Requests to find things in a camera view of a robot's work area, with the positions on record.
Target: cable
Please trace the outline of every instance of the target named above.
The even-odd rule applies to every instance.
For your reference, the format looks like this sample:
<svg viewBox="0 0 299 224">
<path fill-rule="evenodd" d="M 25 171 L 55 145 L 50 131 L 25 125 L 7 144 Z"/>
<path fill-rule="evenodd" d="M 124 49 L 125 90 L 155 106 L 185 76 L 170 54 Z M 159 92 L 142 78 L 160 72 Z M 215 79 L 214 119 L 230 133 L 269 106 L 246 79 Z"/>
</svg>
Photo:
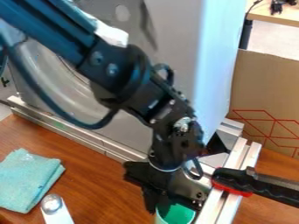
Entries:
<svg viewBox="0 0 299 224">
<path fill-rule="evenodd" d="M 20 56 L 17 55 L 14 48 L 15 47 L 6 48 L 9 52 L 10 60 L 13 62 L 13 65 L 17 68 L 18 71 L 20 71 L 20 74 L 22 75 L 28 86 L 38 95 L 38 97 L 42 99 L 50 109 L 52 109 L 57 115 L 61 116 L 66 121 L 84 129 L 97 130 L 108 125 L 112 121 L 114 116 L 118 113 L 118 108 L 112 108 L 100 121 L 92 124 L 77 120 L 76 118 L 65 112 L 65 110 L 63 110 L 53 99 L 51 99 L 51 97 L 47 95 L 44 89 L 42 89 L 38 85 L 38 83 L 31 77 L 26 66 L 24 65 L 24 62 L 20 59 Z"/>
<path fill-rule="evenodd" d="M 174 84 L 174 72 L 173 70 L 166 64 L 156 64 L 153 67 L 154 71 L 159 73 L 164 70 L 167 73 L 166 80 L 170 86 Z"/>
<path fill-rule="evenodd" d="M 263 0 L 256 0 L 256 1 L 253 3 L 253 5 L 252 5 L 252 6 L 249 8 L 249 10 L 247 11 L 246 16 L 245 16 L 245 19 L 247 19 L 248 14 L 249 14 L 249 12 L 251 11 L 251 9 L 252 9 L 255 5 L 261 3 L 262 1 L 263 1 Z"/>
</svg>

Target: teal cloth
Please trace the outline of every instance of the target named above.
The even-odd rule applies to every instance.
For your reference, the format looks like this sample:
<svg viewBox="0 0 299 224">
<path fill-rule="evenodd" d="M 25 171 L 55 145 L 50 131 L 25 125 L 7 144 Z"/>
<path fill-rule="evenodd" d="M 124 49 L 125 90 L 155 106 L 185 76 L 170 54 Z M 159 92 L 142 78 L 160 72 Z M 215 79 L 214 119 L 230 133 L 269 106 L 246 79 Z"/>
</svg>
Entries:
<svg viewBox="0 0 299 224">
<path fill-rule="evenodd" d="M 59 159 L 14 150 L 0 163 L 0 207 L 29 213 L 64 170 Z"/>
</svg>

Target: bolt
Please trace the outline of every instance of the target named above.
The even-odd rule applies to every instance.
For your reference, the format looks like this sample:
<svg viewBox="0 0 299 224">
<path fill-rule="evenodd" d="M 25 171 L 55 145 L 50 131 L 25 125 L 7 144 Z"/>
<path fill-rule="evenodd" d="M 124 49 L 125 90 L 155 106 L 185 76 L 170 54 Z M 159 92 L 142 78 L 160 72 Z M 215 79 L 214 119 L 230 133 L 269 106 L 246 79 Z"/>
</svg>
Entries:
<svg viewBox="0 0 299 224">
<path fill-rule="evenodd" d="M 198 192 L 198 194 L 196 195 L 196 197 L 198 197 L 200 199 L 202 195 L 203 194 L 201 192 Z"/>
<path fill-rule="evenodd" d="M 97 67 L 101 64 L 104 57 L 100 52 L 93 52 L 93 54 L 90 56 L 90 64 L 94 67 Z"/>
<path fill-rule="evenodd" d="M 174 105 L 175 103 L 176 103 L 175 100 L 171 100 L 171 101 L 170 101 L 170 105 Z"/>
<path fill-rule="evenodd" d="M 116 64 L 109 64 L 107 67 L 107 74 L 109 76 L 115 76 L 118 73 L 118 66 Z"/>
</svg>

